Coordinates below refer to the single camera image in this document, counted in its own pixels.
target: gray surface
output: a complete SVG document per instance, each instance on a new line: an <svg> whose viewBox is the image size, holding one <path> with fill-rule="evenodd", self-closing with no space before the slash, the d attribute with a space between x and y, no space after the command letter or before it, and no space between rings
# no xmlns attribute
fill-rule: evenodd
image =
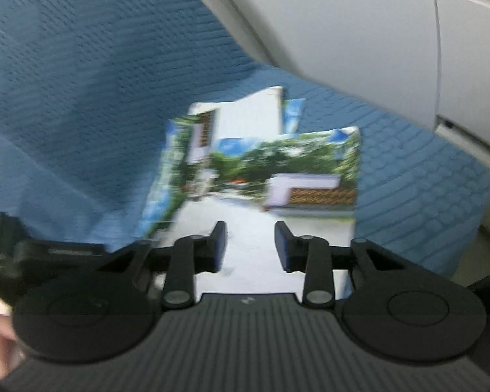
<svg viewBox="0 0 490 392"><path fill-rule="evenodd" d="M277 65L432 129L435 0L233 0Z"/></svg>
<svg viewBox="0 0 490 392"><path fill-rule="evenodd" d="M11 392L490 390L467 358L429 368L382 361L330 313L305 310L292 295L252 298L204 295L167 313L127 354L76 367L26 361L2 383Z"/></svg>

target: white plastic panel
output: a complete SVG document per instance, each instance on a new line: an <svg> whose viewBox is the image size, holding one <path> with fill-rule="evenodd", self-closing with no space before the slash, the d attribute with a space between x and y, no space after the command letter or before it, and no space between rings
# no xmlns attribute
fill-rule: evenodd
<svg viewBox="0 0 490 392"><path fill-rule="evenodd" d="M271 63L271 57L230 0L202 0L225 26L236 42L254 59Z"/></svg>
<svg viewBox="0 0 490 392"><path fill-rule="evenodd" d="M437 0L439 113L490 144L490 0Z"/></svg>
<svg viewBox="0 0 490 392"><path fill-rule="evenodd" d="M233 0L276 64L433 128L434 0Z"/></svg>

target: blue quilted cloth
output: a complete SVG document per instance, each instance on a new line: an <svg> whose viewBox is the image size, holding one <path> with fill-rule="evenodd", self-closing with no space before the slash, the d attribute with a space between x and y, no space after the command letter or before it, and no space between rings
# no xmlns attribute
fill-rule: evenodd
<svg viewBox="0 0 490 392"><path fill-rule="evenodd" d="M131 242L168 119L282 85L299 131L357 125L357 235L450 275L488 177L394 115L254 62L200 0L0 0L0 211L40 238Z"/></svg>

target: circular knob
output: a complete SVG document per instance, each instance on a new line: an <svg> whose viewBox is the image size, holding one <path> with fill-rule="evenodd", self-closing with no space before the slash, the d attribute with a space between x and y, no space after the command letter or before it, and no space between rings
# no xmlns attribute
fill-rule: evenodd
<svg viewBox="0 0 490 392"><path fill-rule="evenodd" d="M388 301L388 312L411 326L433 326L443 321L449 311L442 297L429 292L403 292Z"/></svg>
<svg viewBox="0 0 490 392"><path fill-rule="evenodd" d="M60 363L121 354L147 336L153 322L145 294L108 272L55 279L13 308L13 328L26 354Z"/></svg>
<svg viewBox="0 0 490 392"><path fill-rule="evenodd" d="M454 358L476 343L486 312L471 291L430 273L375 274L342 308L345 327L362 345L413 362Z"/></svg>

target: logo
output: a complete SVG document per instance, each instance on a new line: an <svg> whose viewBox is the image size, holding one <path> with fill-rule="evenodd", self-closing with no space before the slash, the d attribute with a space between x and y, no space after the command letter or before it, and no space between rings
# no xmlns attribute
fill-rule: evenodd
<svg viewBox="0 0 490 392"><path fill-rule="evenodd" d="M254 299L252 296L247 296L246 298L241 300L241 302L245 305L249 305L250 303L254 303L255 301L256 299Z"/></svg>
<svg viewBox="0 0 490 392"><path fill-rule="evenodd" d="M94 255L90 250L71 250L71 249L57 249L49 248L48 253L53 255L72 255L72 256L101 256Z"/></svg>
<svg viewBox="0 0 490 392"><path fill-rule="evenodd" d="M97 308L105 308L109 305L109 301L103 298L98 298L95 296L89 297L89 303Z"/></svg>

